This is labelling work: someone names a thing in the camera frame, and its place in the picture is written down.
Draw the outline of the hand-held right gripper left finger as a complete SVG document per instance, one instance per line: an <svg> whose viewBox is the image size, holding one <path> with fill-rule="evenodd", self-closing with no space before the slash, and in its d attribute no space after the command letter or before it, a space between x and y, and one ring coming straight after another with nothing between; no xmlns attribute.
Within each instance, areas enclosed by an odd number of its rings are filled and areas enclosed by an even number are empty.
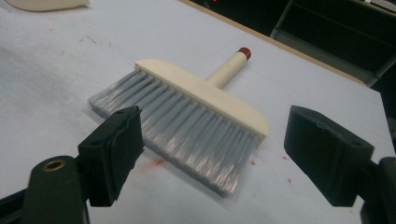
<svg viewBox="0 0 396 224"><path fill-rule="evenodd" d="M111 206L144 151L141 110L130 106L113 113L78 145L78 163L87 174L91 206Z"/></svg>

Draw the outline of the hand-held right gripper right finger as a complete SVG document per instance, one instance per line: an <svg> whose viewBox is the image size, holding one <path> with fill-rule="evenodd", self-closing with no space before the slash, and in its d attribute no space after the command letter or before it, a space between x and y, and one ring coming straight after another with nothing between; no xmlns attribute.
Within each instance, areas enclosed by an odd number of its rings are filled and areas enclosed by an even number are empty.
<svg viewBox="0 0 396 224"><path fill-rule="evenodd" d="M351 206L359 171L374 147L317 111L293 105L284 140L289 157L333 206Z"/></svg>

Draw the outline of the cream brush with grey bristles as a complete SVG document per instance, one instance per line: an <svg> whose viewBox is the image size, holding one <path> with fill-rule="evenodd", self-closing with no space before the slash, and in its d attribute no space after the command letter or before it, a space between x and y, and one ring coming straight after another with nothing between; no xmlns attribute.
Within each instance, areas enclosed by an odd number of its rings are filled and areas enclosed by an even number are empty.
<svg viewBox="0 0 396 224"><path fill-rule="evenodd" d="M207 79L166 61L139 60L89 104L103 118L138 106L145 145L226 198L269 133L258 110L222 89L250 57L249 49L239 49Z"/></svg>

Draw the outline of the white desk frame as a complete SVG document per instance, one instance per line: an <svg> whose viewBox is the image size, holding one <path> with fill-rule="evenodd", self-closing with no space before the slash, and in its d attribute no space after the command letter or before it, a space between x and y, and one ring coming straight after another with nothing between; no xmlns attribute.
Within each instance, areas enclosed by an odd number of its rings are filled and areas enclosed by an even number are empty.
<svg viewBox="0 0 396 224"><path fill-rule="evenodd" d="M396 12L364 0L289 0L271 37L374 85L396 66Z"/></svg>

